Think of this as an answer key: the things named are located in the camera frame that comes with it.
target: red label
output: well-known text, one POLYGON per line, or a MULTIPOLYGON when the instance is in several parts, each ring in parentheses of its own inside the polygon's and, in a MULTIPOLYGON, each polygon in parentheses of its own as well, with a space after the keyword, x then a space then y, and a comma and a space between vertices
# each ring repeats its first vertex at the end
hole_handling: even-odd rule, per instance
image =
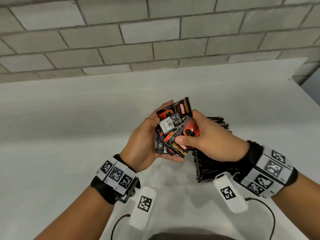
POLYGON ((181 113, 184 115, 186 112, 184 111, 183 104, 179 104, 181 113))
POLYGON ((180 145, 183 150, 186 150, 187 147, 185 145, 180 145))

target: left hand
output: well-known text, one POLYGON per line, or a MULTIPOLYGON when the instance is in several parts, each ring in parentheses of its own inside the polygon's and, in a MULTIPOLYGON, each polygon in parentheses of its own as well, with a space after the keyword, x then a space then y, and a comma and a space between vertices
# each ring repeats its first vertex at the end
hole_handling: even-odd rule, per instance
POLYGON ((149 117, 145 118, 141 125, 135 129, 122 152, 120 157, 135 171, 140 172, 154 162, 158 157, 162 157, 175 162, 183 162, 183 158, 176 155, 160 155, 155 153, 156 127, 160 122, 156 111, 168 107, 174 101, 170 100, 157 108, 149 117))

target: brick wall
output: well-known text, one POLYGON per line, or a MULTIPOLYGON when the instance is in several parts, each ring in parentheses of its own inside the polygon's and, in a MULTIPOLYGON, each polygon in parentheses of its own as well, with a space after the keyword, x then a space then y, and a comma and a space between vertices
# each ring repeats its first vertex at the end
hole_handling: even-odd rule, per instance
POLYGON ((0 0, 0 82, 308 57, 320 0, 0 0))

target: black cable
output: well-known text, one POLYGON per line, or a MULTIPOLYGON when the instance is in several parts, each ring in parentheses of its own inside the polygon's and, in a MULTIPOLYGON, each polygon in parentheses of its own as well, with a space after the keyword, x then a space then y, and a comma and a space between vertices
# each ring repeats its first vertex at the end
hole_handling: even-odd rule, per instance
POLYGON ((130 217, 130 216, 131 216, 130 214, 125 214, 125 215, 123 215, 122 217, 120 217, 120 218, 117 220, 117 222, 116 222, 116 223, 114 224, 114 226, 113 226, 110 240, 112 240, 112 238, 113 238, 113 232, 115 231, 115 228, 116 228, 117 224, 119 223, 119 221, 120 221, 122 218, 130 217))
POLYGON ((272 217, 273 217, 273 227, 272 227, 272 231, 271 231, 270 238, 269 238, 269 240, 271 240, 271 238, 272 238, 272 236, 273 236, 273 233, 274 233, 274 231, 275 231, 275 227, 276 227, 276 217, 275 217, 273 211, 272 211, 272 210, 270 209, 270 207, 269 207, 265 202, 263 202, 262 200, 258 200, 258 199, 256 199, 256 198, 251 198, 251 197, 245 198, 245 201, 249 201, 249 200, 256 200, 256 201, 264 204, 264 205, 269 209, 269 211, 271 212, 272 217))

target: barcode label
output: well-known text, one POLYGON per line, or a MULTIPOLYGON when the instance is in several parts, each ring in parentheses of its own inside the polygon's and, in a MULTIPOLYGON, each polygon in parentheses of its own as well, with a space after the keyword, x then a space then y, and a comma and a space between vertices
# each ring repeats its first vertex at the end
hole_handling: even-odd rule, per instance
POLYGON ((160 127, 161 127, 163 133, 167 133, 168 131, 170 131, 171 129, 174 128, 174 124, 173 124, 171 118, 168 117, 160 122, 160 127))

